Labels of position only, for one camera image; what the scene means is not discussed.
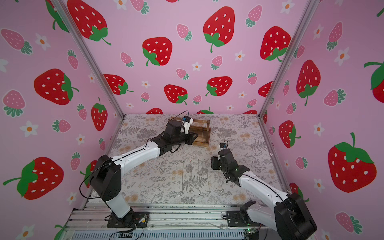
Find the wooden jewelry display stand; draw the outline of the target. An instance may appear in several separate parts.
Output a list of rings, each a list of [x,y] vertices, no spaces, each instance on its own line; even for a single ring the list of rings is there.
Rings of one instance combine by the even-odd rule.
[[[210,145],[211,138],[211,121],[193,119],[190,123],[189,132],[198,134],[193,145],[199,147],[208,147]]]

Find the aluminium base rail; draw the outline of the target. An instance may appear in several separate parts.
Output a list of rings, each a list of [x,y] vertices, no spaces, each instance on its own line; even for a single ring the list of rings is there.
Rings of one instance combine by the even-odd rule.
[[[146,221],[135,230],[108,227],[111,211],[104,204],[87,204],[74,210],[64,226],[61,240],[278,240],[279,234],[266,224],[247,227],[223,217],[237,214],[240,205],[134,204]]]

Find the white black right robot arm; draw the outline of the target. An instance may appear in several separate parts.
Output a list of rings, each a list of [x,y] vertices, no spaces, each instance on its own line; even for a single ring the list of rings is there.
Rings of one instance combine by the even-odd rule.
[[[211,168],[222,171],[227,182],[232,182],[259,198],[270,211],[259,210],[256,202],[241,207],[240,220],[245,225],[259,223],[276,231],[282,240],[307,240],[318,227],[304,201],[296,193],[286,193],[267,184],[251,170],[239,165],[230,149],[222,149],[211,157]]]

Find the aluminium corner post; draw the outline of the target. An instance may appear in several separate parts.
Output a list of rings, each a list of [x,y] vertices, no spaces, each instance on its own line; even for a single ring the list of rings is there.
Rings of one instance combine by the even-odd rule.
[[[268,92],[267,98],[265,100],[265,103],[263,104],[263,107],[261,109],[261,112],[259,113],[259,119],[261,120],[266,111],[268,110],[268,107],[272,101],[272,97],[276,93],[286,70],[288,69],[288,65],[291,62],[293,56],[294,56],[294,51],[295,49],[299,46],[299,43],[301,42],[304,33],[306,32],[309,23],[311,22],[316,9],[319,5],[320,1],[318,0],[311,0],[307,2],[306,7],[304,8],[303,14],[298,22],[297,28],[292,36],[291,43],[288,47],[287,52],[284,55],[284,58],[282,59],[282,62],[278,68],[278,71],[275,75],[275,78],[273,80],[272,86],[270,88],[270,91]]]
[[[73,21],[72,17],[70,16],[69,10],[67,8],[67,1],[59,1],[59,0],[53,0],[52,3],[57,8],[59,16],[62,18],[64,24],[67,26],[70,34],[72,35],[75,43],[77,44],[78,48],[82,52],[82,55],[84,56],[87,64],[89,65],[92,73],[97,78],[99,84],[103,88],[105,94],[107,95],[110,103],[114,107],[116,113],[118,114],[120,119],[125,118],[125,114],[120,107],[119,103],[117,102],[116,98],[114,97],[113,92],[111,91],[107,80],[105,79],[102,71],[100,70],[97,62],[95,61],[95,58],[92,55],[92,52],[88,48],[86,42],[83,39],[83,36],[79,32],[79,30],[76,27],[75,22]]]

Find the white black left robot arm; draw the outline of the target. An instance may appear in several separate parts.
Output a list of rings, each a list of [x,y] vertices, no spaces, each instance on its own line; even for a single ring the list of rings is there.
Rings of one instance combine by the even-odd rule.
[[[148,139],[145,145],[115,157],[103,155],[97,160],[94,170],[85,175],[84,183],[89,184],[107,204],[112,217],[125,224],[133,222],[134,211],[122,195],[122,179],[130,170],[146,161],[168,152],[174,153],[174,146],[192,145],[199,136],[190,132],[193,121],[187,116],[180,121],[170,120],[166,129]]]

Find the aluminium corner post right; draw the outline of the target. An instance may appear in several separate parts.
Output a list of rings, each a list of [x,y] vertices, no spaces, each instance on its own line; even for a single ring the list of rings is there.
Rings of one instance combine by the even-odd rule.
[[[259,119],[261,120],[266,111],[268,110],[268,107],[272,101],[272,97],[276,93],[286,70],[288,69],[288,65],[291,62],[293,56],[294,56],[294,51],[295,49],[299,46],[299,43],[301,42],[304,33],[306,32],[309,23],[311,22],[316,9],[319,5],[320,1],[318,0],[311,0],[307,2],[306,7],[304,8],[303,14],[298,22],[297,28],[292,36],[291,43],[288,47],[287,52],[284,55],[284,58],[282,59],[282,62],[278,68],[278,71],[275,75],[275,78],[273,80],[272,86],[270,88],[270,91],[268,92],[267,98],[265,100],[265,103],[263,104],[263,107],[261,109],[261,112],[259,113]]]

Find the aluminium corner post left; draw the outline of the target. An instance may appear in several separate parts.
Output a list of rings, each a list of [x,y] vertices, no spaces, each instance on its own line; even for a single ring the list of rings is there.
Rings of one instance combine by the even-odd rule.
[[[102,71],[100,70],[97,62],[95,61],[95,58],[92,55],[92,52],[88,48],[86,42],[83,39],[83,36],[79,32],[79,30],[76,27],[75,22],[73,21],[72,17],[70,16],[69,10],[67,8],[67,1],[59,1],[59,0],[53,0],[52,3],[57,8],[59,16],[62,18],[64,24],[67,26],[70,34],[72,35],[75,43],[77,44],[78,48],[82,52],[82,55],[84,56],[87,64],[89,65],[92,73],[97,78],[99,84],[103,88],[105,94],[107,95],[110,103],[114,107],[116,113],[118,114],[120,119],[125,118],[125,114],[120,107],[119,103],[117,102],[116,98],[114,97],[113,92],[111,91],[107,80],[105,79]]]

